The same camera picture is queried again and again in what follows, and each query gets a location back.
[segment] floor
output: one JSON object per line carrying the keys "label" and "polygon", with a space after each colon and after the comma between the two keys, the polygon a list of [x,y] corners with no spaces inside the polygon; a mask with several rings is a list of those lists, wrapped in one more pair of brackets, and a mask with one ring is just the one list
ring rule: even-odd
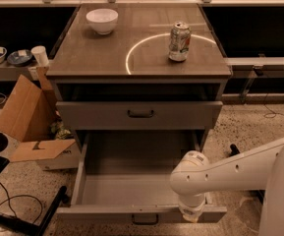
{"label": "floor", "polygon": [[[209,133],[203,152],[211,162],[215,162],[229,155],[229,147],[233,143],[240,151],[246,151],[282,137],[284,104],[224,105],[214,130]],[[9,146],[0,154],[8,157],[17,144],[9,138]],[[60,186],[66,185],[68,194],[71,195],[76,173],[76,169],[42,171],[34,161],[17,162],[10,163],[0,174],[0,182],[11,197],[22,194],[38,197],[43,206],[42,218]],[[155,226],[75,224],[63,222],[54,215],[45,235],[257,235],[261,204],[254,192],[214,192],[211,196],[216,205],[228,209],[218,223]],[[0,203],[5,199],[5,191],[0,186]],[[11,204],[17,216],[23,220],[33,222],[38,217],[39,203],[36,200],[21,197],[12,199]],[[7,204],[0,206],[0,212],[13,215]],[[0,227],[0,235],[20,234]]]}

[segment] can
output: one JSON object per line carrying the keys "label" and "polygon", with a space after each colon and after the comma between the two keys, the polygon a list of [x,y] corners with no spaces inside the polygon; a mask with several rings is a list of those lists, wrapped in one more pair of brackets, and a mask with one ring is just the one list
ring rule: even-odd
{"label": "can", "polygon": [[174,23],[170,33],[169,58],[184,61],[188,57],[191,40],[191,29],[182,21]]}

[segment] cardboard box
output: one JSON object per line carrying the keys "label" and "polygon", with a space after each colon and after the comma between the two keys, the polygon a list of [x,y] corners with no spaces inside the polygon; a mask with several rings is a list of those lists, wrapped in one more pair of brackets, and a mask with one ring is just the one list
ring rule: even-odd
{"label": "cardboard box", "polygon": [[44,96],[47,100],[47,102],[50,105],[50,108],[52,109],[53,112],[56,111],[56,96],[53,90],[53,87],[51,83],[47,80],[46,78],[46,72],[49,70],[48,67],[37,67],[36,72],[38,79],[40,81],[41,89],[44,93]]}
{"label": "cardboard box", "polygon": [[11,162],[35,160],[43,169],[77,168],[80,151],[75,140],[50,140],[55,118],[43,90],[20,75],[0,114],[0,131],[21,142]]}

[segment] cabinet top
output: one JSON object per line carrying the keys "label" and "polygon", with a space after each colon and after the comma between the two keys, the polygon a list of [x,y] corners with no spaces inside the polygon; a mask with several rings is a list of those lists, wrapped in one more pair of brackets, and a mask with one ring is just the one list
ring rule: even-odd
{"label": "cabinet top", "polygon": [[[118,12],[107,35],[91,29],[85,15],[97,8]],[[168,58],[170,30],[176,21],[190,25],[192,37],[184,62]],[[230,70],[195,3],[85,4],[63,40],[49,77],[216,77]]]}

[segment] drawer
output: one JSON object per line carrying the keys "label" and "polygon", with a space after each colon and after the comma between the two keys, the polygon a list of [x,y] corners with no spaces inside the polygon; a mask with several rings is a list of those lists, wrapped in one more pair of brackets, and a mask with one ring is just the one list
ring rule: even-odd
{"label": "drawer", "polygon": [[221,101],[63,102],[57,108],[74,130],[166,130],[213,128]]}
{"label": "drawer", "polygon": [[[58,208],[58,216],[136,225],[186,222],[169,178],[193,139],[190,131],[87,133],[71,205]],[[201,219],[218,221],[225,212],[206,205]]]}

